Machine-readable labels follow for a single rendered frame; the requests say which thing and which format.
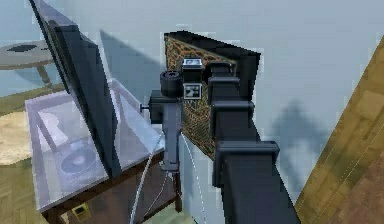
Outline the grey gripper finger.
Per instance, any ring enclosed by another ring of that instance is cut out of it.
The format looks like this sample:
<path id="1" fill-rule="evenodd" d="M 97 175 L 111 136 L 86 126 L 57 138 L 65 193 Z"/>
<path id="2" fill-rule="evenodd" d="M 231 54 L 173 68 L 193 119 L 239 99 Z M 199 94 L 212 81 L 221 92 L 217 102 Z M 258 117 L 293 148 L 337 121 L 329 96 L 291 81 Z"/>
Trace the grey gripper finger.
<path id="1" fill-rule="evenodd" d="M 152 163 L 152 159 L 153 159 L 153 157 L 155 155 L 155 151 L 160 147 L 160 143 L 163 140 L 163 138 L 164 138 L 164 133 L 161 133 L 158 136 L 156 144 L 154 145 L 154 148 L 153 148 L 152 152 L 149 154 L 149 158 L 148 158 L 148 160 L 147 160 L 147 162 L 145 164 L 144 171 L 142 172 L 142 175 L 141 175 L 141 178 L 140 178 L 139 186 L 138 186 L 138 188 L 136 190 L 135 200 L 134 200 L 133 207 L 132 207 L 132 210 L 131 210 L 131 213 L 130 213 L 129 224 L 134 224 L 135 217 L 136 217 L 137 206 L 138 206 L 138 201 L 139 201 L 140 194 L 141 194 L 144 182 L 145 182 L 146 174 L 147 174 L 147 172 L 149 170 L 149 167 L 150 167 L 150 165 Z"/>
<path id="2" fill-rule="evenodd" d="M 188 154 L 189 154 L 189 158 L 190 158 L 193 170 L 195 172 L 194 174 L 195 174 L 195 179 L 196 179 L 196 185 L 198 187 L 200 203 L 201 203 L 201 213 L 200 214 L 202 216 L 203 223 L 207 224 L 207 216 L 206 216 L 206 213 L 205 213 L 205 205 L 204 205 L 203 193 L 202 193 L 202 189 L 201 189 L 199 175 L 197 173 L 197 168 L 196 168 L 196 165 L 195 165 L 195 162 L 194 162 L 194 158 L 193 158 L 193 155 L 192 155 L 192 151 L 191 151 L 191 149 L 190 149 L 190 147 L 188 145 L 188 142 L 186 140 L 186 137 L 185 137 L 185 135 L 183 133 L 181 134 L 181 137 L 183 139 L 185 147 L 187 148 L 187 151 L 188 151 Z"/>

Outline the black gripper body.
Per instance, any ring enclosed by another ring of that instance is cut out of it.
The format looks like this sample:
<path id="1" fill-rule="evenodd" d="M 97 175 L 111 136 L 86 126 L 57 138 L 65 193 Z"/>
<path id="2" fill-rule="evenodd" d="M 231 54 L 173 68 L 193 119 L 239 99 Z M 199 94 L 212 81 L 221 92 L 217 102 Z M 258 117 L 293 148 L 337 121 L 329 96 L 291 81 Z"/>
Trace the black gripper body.
<path id="1" fill-rule="evenodd" d="M 183 79 L 177 71 L 164 71 L 159 75 L 160 89 L 151 92 L 147 105 L 140 105 L 140 111 L 148 110 L 150 122 L 161 124 L 165 147 L 162 169 L 169 172 L 179 170 L 179 136 L 181 134 Z"/>

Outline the black framed brown painting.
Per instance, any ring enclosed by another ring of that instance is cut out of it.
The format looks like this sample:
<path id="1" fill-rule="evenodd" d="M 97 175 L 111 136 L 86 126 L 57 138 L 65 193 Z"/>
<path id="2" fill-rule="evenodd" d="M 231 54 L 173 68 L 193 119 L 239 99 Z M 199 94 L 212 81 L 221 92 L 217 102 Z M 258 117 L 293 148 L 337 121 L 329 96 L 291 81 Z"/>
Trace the black framed brown painting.
<path id="1" fill-rule="evenodd" d="M 240 79 L 240 96 L 252 100 L 261 54 L 189 31 L 164 34 L 166 67 L 181 70 L 186 57 L 199 57 L 203 66 L 209 62 L 231 64 L 233 75 Z M 185 101 L 183 106 L 183 134 L 211 160 L 215 141 L 210 136 L 210 107 L 207 104 L 208 86 L 203 81 L 202 99 Z"/>

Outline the small yellow box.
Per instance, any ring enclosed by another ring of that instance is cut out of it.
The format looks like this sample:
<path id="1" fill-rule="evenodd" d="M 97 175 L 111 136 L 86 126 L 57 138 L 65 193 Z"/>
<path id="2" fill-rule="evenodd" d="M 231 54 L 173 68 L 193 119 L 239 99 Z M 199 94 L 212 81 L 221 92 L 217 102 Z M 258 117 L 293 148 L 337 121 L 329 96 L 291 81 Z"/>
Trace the small yellow box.
<path id="1" fill-rule="evenodd" d="M 91 217 L 89 207 L 86 203 L 82 203 L 72 209 L 72 213 L 79 222 L 83 222 Z"/>

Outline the black flat television set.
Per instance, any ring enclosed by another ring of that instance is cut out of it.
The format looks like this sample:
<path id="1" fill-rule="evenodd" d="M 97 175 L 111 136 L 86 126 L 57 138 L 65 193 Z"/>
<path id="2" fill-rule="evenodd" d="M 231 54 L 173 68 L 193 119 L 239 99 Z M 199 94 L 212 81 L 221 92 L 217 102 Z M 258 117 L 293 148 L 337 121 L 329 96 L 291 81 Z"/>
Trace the black flat television set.
<path id="1" fill-rule="evenodd" d="M 117 116 L 98 45 L 76 23 L 44 0 L 29 0 L 62 83 L 81 111 L 103 167 L 121 174 L 115 148 Z"/>

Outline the glass top wooden table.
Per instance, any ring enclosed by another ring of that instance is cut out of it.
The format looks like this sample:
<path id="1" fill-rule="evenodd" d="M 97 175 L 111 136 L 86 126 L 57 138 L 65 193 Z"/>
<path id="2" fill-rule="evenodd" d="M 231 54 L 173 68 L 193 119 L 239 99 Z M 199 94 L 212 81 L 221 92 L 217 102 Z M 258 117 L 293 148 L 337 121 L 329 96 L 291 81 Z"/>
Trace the glass top wooden table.
<path id="1" fill-rule="evenodd" d="M 49 224 L 82 203 L 91 217 L 70 224 L 129 224 L 145 164 L 160 134 L 151 127 L 140 102 L 117 80 L 109 82 L 118 116 L 116 151 L 122 173 L 110 179 L 80 111 L 65 91 L 25 102 L 31 141 L 37 210 Z M 178 198 L 171 176 L 163 172 L 161 141 L 138 201 L 134 224 L 142 224 Z"/>

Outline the grey round table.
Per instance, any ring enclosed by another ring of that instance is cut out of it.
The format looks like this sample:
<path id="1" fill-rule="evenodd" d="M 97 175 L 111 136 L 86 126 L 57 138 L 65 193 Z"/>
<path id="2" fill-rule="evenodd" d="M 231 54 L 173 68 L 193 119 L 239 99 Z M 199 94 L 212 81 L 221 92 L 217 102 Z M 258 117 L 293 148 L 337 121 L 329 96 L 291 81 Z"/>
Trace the grey round table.
<path id="1" fill-rule="evenodd" d="M 15 45 L 34 44 L 35 49 L 27 52 L 8 52 L 7 50 Z M 16 43 L 0 47 L 0 70 L 17 70 L 36 68 L 45 87 L 52 88 L 51 80 L 45 69 L 45 65 L 53 63 L 53 57 L 44 40 Z"/>

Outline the black flat oval dish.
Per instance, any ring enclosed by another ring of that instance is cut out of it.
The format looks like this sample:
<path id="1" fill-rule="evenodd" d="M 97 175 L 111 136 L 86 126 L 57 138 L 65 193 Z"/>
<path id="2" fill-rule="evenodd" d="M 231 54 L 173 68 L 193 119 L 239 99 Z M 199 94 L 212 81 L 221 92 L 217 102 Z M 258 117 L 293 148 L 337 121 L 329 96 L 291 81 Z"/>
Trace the black flat oval dish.
<path id="1" fill-rule="evenodd" d="M 11 48 L 9 48 L 7 51 L 8 52 L 27 52 L 32 49 L 35 49 L 37 45 L 34 44 L 22 44 L 22 45 L 15 45 Z"/>

